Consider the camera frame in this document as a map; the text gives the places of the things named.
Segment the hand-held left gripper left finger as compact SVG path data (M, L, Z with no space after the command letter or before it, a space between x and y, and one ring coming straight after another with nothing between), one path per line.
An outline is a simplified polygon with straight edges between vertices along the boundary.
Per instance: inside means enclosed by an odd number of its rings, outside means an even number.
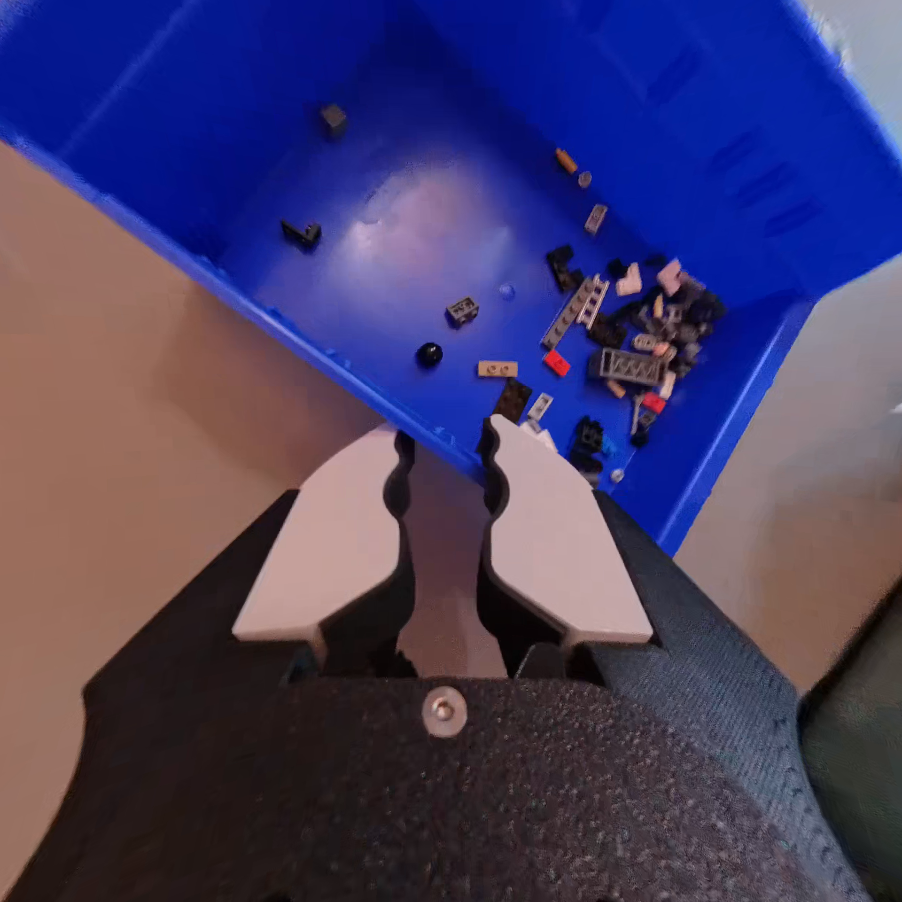
M412 443L380 425L299 487L233 626L242 641L378 643L415 598L403 524Z

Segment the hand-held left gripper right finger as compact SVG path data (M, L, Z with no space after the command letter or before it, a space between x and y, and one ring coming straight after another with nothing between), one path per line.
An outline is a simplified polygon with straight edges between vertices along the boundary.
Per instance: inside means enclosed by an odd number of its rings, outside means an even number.
M564 645L645 645L653 627L592 485L538 437L500 414L483 423L493 585Z

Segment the blue plastic bin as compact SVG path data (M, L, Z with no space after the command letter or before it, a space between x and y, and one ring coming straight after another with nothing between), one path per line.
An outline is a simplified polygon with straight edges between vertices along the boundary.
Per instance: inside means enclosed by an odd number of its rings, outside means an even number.
M520 365L676 552L815 304L900 254L900 152L799 2L2 2L2 140L459 471ZM726 306L646 448L540 342L571 272Z

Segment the pile of loose lego pieces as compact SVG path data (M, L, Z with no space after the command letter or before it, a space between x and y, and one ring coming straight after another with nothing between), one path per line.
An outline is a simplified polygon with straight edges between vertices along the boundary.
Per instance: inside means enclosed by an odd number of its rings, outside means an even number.
M642 434L666 405L675 339L630 318L579 234L589 201L551 145L502 107L438 96L358 109L349 137L310 133L267 182L271 264L257 298L330 377L453 466L477 473L490 410L518 423L552 397L552 432L581 417Z

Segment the person's green garment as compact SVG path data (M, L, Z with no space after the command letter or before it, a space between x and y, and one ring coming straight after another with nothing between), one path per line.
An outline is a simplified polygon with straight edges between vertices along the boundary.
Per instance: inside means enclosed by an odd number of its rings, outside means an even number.
M901 582L806 694L801 750L822 813L873 900L901 899Z

